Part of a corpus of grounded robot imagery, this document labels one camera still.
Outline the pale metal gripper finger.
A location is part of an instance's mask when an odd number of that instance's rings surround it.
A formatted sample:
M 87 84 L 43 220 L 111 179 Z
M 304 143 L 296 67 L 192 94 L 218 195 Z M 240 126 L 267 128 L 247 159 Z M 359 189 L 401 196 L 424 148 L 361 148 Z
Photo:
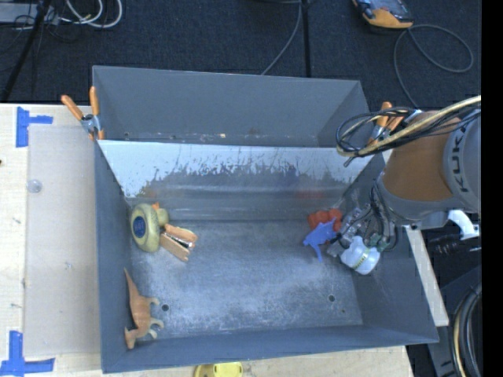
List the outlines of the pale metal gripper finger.
M 347 249 L 347 242 L 340 238 L 334 238 L 329 241 L 329 246 L 327 248 L 327 254 L 332 257 L 340 256 Z

